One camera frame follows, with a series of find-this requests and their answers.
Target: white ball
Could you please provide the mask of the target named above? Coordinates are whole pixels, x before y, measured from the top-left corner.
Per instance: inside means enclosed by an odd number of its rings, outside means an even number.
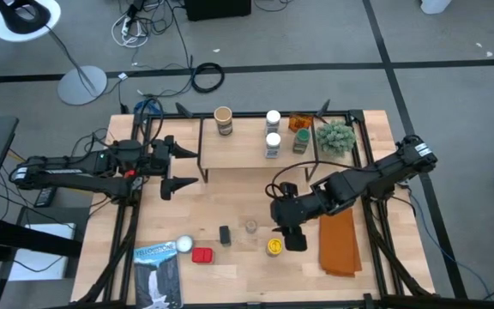
[[[188,236],[188,235],[183,235],[178,237],[177,239],[177,251],[181,253],[188,253],[192,250],[192,247],[194,246],[194,240]]]

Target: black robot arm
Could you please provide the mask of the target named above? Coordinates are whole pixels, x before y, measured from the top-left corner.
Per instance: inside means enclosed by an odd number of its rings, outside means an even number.
[[[272,219],[279,226],[275,231],[285,236],[286,249],[306,250],[306,238],[300,225],[320,215],[336,215],[352,207],[361,195],[376,200],[389,199],[395,183],[428,173],[437,158],[418,136],[407,136],[398,142],[391,155],[364,168],[331,173],[311,185],[312,193],[298,196],[297,186],[281,183],[283,197],[270,205]]]
[[[131,202],[128,199],[135,181],[145,176],[162,178],[160,195],[164,200],[170,200],[174,191],[197,181],[196,178],[171,177],[173,156],[177,159],[197,157],[197,154],[178,146],[173,136],[154,140],[150,146],[153,151],[143,154],[144,146],[138,141],[124,140],[82,157],[33,156],[16,167],[10,181],[23,190],[66,187],[101,192],[124,202]]]

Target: book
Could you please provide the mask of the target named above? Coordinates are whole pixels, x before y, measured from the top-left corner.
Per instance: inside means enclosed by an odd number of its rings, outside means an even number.
[[[176,243],[137,248],[134,258],[136,308],[182,308]]]

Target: orange towel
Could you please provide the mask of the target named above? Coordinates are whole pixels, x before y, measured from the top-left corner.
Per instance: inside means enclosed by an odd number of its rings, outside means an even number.
[[[352,209],[338,215],[322,215],[319,221],[319,263],[334,276],[354,277],[361,271]]]

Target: potted plant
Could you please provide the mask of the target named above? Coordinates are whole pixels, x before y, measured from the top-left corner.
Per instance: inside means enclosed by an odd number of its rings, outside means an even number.
[[[352,127],[341,121],[333,120],[317,128],[316,140],[323,152],[332,156],[344,156],[346,152],[352,150],[356,135]]]

